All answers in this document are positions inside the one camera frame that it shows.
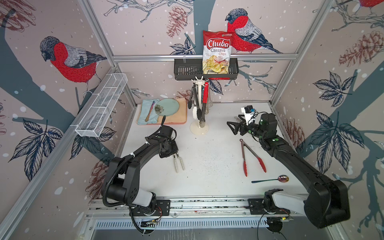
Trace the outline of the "thin red handled tongs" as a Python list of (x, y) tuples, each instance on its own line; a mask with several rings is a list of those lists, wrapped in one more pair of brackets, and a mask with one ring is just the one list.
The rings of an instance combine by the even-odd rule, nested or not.
[(201, 109), (201, 117), (199, 120), (199, 127), (200, 128), (204, 128), (205, 124), (206, 124), (205, 114), (206, 114), (206, 108), (207, 108), (208, 91), (209, 91), (209, 83), (205, 82), (203, 103), (202, 103), (202, 109)]

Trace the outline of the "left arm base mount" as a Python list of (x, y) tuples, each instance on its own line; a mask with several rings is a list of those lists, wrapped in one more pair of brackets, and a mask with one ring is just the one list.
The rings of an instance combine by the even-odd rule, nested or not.
[(136, 206), (132, 208), (134, 217), (160, 217), (169, 216), (171, 209), (171, 200), (156, 200), (150, 203), (148, 207)]

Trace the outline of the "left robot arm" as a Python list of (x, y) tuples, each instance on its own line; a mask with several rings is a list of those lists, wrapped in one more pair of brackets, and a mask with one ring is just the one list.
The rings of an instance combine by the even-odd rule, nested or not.
[(164, 116), (158, 130), (145, 137), (145, 143), (136, 151), (110, 161), (101, 190), (104, 206), (140, 207), (146, 214), (156, 211), (156, 194), (140, 188), (140, 173), (155, 156), (161, 159), (178, 156), (179, 148), (173, 136), (177, 131), (166, 126), (165, 120)]

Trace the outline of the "all steel slotted tongs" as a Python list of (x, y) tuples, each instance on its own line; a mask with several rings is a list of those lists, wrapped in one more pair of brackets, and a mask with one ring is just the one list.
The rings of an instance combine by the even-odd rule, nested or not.
[(211, 88), (209, 88), (209, 91), (208, 91), (208, 99), (207, 99), (207, 108), (210, 109), (212, 106), (213, 106), (213, 102), (212, 102), (212, 91), (211, 91)]

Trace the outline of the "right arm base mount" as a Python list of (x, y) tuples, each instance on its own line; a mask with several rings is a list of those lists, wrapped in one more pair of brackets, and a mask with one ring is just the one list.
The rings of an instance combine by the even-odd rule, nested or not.
[(251, 198), (248, 199), (248, 206), (246, 207), (250, 211), (251, 215), (262, 215), (264, 213), (268, 215), (288, 215), (291, 213), (290, 210), (286, 209), (274, 209), (267, 210), (264, 206), (264, 199)]

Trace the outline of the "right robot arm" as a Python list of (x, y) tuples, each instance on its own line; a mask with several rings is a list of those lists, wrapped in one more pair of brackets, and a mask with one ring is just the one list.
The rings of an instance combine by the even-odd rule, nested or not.
[(265, 192), (264, 208), (267, 212), (287, 209), (303, 216), (318, 229), (337, 224), (351, 217), (348, 188), (340, 180), (331, 180), (299, 156), (289, 143), (277, 134), (274, 114), (262, 114), (258, 124), (241, 121), (227, 122), (234, 135), (250, 134), (273, 158), (281, 162), (305, 187), (306, 197), (285, 193), (282, 189)]

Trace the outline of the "black steel tongs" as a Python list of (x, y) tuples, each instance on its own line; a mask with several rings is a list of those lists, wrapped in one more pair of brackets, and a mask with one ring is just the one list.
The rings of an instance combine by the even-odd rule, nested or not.
[(197, 93), (197, 89), (196, 89), (196, 84), (193, 84), (193, 86), (191, 88), (190, 99), (188, 101), (188, 108), (189, 109), (194, 108), (194, 106), (196, 106), (196, 105), (199, 105), (199, 107), (200, 107), (199, 97), (198, 97), (198, 93)]

